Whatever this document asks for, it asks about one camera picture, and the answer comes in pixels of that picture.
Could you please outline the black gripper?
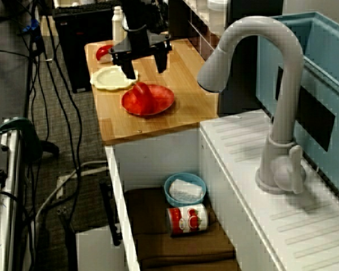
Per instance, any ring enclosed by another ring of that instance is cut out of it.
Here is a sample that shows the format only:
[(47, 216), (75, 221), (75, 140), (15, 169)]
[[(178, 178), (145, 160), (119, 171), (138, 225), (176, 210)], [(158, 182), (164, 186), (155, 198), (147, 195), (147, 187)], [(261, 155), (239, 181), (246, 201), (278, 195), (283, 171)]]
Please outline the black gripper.
[(167, 54), (172, 50), (169, 34), (150, 32), (144, 25), (139, 29), (129, 29), (121, 42), (113, 45), (108, 53), (114, 64), (121, 64), (121, 69), (128, 79), (136, 79), (132, 61), (154, 55), (158, 73), (167, 68)]

